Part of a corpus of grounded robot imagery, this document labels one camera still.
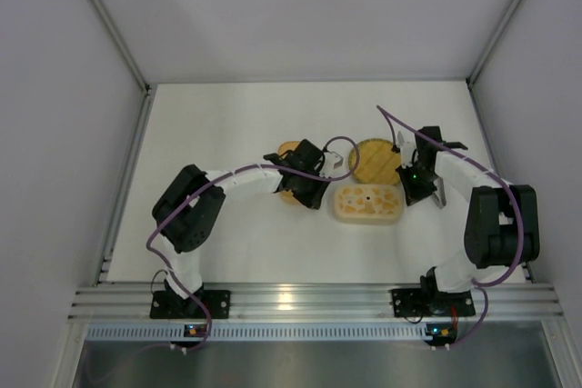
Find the orange lunch box container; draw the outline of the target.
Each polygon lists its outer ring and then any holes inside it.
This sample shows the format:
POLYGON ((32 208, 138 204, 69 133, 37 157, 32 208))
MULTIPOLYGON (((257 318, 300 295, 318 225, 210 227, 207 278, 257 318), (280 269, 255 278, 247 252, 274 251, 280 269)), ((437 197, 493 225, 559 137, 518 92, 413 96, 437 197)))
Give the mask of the orange lunch box container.
POLYGON ((297 199, 295 199, 295 197, 293 196, 293 194, 291 192, 281 192, 279 194, 279 196, 280 196, 281 200, 283 202, 285 202, 286 204, 292 204, 292 205, 298 204, 297 199))

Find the beige lunch box container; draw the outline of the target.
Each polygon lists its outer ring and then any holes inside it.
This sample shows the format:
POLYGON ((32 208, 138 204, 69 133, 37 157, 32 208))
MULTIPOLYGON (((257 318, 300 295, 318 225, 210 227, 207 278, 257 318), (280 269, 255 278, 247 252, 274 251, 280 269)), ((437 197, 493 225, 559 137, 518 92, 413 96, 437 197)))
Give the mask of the beige lunch box container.
POLYGON ((387 214, 356 211, 355 213, 342 214, 341 212, 334 213, 335 218, 346 224, 370 224, 370 225, 391 225, 397 223, 402 213, 388 212, 387 214))

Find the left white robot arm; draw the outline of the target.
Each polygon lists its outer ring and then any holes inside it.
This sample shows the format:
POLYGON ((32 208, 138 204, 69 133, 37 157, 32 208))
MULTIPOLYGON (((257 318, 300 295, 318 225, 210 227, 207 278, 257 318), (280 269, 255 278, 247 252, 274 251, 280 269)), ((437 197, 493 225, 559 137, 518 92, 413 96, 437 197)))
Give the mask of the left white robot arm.
POLYGON ((328 179, 342 164, 339 154, 304 139, 232 171, 185 166, 154 205, 156 230, 146 241, 146 249, 166 267, 166 293, 180 303, 191 295, 200 295, 201 246, 209 239, 227 202, 283 192, 304 207, 317 210, 329 186, 328 179))

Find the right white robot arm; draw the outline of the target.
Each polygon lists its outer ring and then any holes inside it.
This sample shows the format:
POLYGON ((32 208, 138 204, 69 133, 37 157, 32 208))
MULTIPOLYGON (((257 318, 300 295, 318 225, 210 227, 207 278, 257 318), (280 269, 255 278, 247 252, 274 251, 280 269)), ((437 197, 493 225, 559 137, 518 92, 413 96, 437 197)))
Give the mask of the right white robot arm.
POLYGON ((446 142, 437 126, 425 126, 407 141, 396 136, 401 164, 396 169, 406 204, 428 197, 443 204, 450 185, 468 203, 463 247, 420 279, 430 296, 444 296, 502 284, 540 253, 537 194, 511 184, 465 154, 466 146, 446 142))

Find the orange lunch box lid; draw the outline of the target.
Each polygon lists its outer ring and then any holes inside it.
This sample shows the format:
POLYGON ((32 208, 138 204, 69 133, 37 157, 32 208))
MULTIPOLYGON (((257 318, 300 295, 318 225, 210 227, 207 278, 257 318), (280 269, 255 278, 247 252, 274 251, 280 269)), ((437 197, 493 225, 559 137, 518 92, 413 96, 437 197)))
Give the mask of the orange lunch box lid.
POLYGON ((282 143, 279 146, 277 153, 280 156, 283 156, 284 154, 286 154, 288 152, 295 151, 296 148, 298 147, 298 145, 299 145, 298 141, 288 141, 288 142, 282 143))

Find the metal food tongs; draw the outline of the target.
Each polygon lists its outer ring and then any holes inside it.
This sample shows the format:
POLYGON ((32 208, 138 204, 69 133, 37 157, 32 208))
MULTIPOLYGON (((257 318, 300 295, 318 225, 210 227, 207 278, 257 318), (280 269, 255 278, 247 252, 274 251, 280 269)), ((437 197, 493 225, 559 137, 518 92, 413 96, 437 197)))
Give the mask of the metal food tongs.
POLYGON ((447 205, 444 182, 435 173, 440 149, 417 134, 413 141, 407 141, 402 132, 396 136, 396 146, 401 159, 396 172, 404 188, 406 205, 432 198, 438 208, 444 208, 447 205))

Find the patterned beige lunch box lid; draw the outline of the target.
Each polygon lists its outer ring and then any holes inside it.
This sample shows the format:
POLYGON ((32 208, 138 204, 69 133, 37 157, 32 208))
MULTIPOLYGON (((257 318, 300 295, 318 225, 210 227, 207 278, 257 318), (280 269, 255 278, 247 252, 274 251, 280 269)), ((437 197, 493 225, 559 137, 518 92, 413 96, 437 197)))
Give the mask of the patterned beige lunch box lid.
POLYGON ((333 200, 334 213, 342 214, 403 213, 404 206, 400 189, 387 184, 343 184, 336 189, 333 200))

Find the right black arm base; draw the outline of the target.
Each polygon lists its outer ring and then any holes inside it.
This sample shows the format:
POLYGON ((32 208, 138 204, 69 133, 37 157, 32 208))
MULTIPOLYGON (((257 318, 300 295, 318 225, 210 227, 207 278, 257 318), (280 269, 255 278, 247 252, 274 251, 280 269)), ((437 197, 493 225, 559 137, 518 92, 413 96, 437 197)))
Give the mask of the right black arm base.
POLYGON ((453 310, 456 310, 459 317, 471 317, 476 314, 470 292, 427 292, 412 287, 393 289, 390 295, 396 318, 452 317, 453 310))

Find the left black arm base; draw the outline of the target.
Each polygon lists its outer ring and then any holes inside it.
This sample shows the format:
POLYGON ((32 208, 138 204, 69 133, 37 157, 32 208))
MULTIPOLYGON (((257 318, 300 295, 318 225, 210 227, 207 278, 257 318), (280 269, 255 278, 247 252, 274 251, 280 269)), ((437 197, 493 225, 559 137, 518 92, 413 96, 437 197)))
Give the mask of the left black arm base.
POLYGON ((149 316, 151 319, 186 320, 205 319, 206 313, 212 319, 225 320, 229 318, 231 292, 228 290, 205 290, 196 294, 203 307, 190 297, 186 299, 173 290, 156 291, 153 293, 149 316))

